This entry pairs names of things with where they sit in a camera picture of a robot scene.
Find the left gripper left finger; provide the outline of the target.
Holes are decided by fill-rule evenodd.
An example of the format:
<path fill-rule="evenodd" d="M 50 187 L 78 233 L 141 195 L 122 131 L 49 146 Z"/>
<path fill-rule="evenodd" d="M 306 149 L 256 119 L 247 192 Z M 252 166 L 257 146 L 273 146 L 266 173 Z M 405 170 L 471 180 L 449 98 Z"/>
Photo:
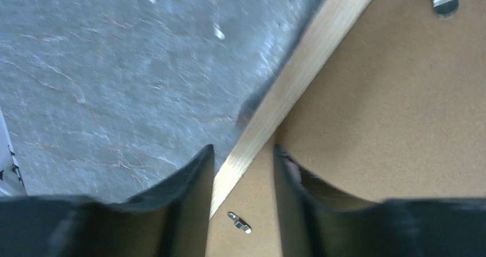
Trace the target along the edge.
<path fill-rule="evenodd" d="M 2 256 L 204 256 L 214 148 L 122 203 L 86 196 L 1 198 Z"/>

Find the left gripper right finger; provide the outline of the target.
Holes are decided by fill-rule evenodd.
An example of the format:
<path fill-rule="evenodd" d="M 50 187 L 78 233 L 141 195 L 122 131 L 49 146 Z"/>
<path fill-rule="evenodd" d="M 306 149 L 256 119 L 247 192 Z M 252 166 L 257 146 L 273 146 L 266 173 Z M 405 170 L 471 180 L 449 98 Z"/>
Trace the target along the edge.
<path fill-rule="evenodd" d="M 484 256 L 484 198 L 401 198 L 339 210 L 281 146 L 273 175 L 283 256 Z"/>

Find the brown cardboard backing board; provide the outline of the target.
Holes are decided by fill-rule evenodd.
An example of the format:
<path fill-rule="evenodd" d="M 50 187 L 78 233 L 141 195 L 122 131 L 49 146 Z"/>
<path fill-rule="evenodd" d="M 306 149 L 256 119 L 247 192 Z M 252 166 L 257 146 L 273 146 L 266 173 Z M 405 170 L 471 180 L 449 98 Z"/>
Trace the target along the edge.
<path fill-rule="evenodd" d="M 210 222 L 207 256 L 280 256 L 273 147 L 324 200 L 485 196 L 485 0 L 372 0 Z M 232 211 L 252 232 L 236 228 Z"/>

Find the wooden picture frame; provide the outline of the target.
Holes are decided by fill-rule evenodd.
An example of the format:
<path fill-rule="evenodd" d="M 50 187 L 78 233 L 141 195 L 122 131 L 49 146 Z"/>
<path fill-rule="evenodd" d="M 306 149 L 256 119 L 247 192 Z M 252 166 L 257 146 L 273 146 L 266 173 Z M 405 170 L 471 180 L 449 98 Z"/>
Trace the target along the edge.
<path fill-rule="evenodd" d="M 214 216 L 371 1 L 320 2 L 296 48 L 216 174 L 210 216 Z"/>

